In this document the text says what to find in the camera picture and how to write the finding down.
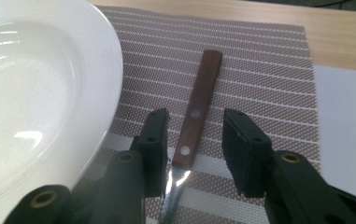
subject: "dark floor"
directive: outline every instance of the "dark floor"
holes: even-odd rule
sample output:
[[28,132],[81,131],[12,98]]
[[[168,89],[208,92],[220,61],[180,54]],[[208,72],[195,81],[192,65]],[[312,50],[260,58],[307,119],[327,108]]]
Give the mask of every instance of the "dark floor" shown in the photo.
[[303,7],[324,7],[356,11],[356,0],[247,0]]

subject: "placemat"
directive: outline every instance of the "placemat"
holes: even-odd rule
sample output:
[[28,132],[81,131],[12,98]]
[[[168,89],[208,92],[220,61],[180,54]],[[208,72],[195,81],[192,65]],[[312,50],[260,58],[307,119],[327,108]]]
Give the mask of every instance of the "placemat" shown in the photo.
[[[204,49],[220,50],[223,62],[175,223],[268,223],[263,200],[236,193],[221,150],[224,108],[247,113],[271,138],[274,150],[301,153],[320,169],[315,82],[303,27],[126,7],[99,9],[121,42],[123,87],[106,141],[78,188],[101,177],[114,152],[129,148],[154,109],[166,107],[170,112],[172,158]],[[147,223],[158,222],[161,203],[161,199],[146,200]]]

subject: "utensil handle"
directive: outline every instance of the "utensil handle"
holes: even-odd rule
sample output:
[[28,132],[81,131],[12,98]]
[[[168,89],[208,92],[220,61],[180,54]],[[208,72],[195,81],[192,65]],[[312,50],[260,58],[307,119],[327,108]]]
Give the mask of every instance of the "utensil handle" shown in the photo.
[[204,50],[189,105],[180,130],[172,165],[192,168],[195,154],[204,130],[206,113],[212,100],[213,89],[221,69],[222,54],[216,50]]

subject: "knife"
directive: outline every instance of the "knife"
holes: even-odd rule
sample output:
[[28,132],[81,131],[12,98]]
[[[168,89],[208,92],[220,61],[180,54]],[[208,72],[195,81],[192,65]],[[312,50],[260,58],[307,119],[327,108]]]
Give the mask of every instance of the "knife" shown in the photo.
[[221,69],[221,58],[221,52],[211,49],[204,50],[202,55],[180,130],[172,167],[168,174],[165,199],[159,218],[160,224],[172,223],[184,185],[188,181],[204,130],[213,89]]

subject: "white paper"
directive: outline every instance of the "white paper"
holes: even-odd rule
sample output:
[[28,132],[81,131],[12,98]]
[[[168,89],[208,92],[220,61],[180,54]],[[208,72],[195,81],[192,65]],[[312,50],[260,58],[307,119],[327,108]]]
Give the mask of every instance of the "white paper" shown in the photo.
[[320,120],[321,174],[356,195],[356,71],[314,66]]

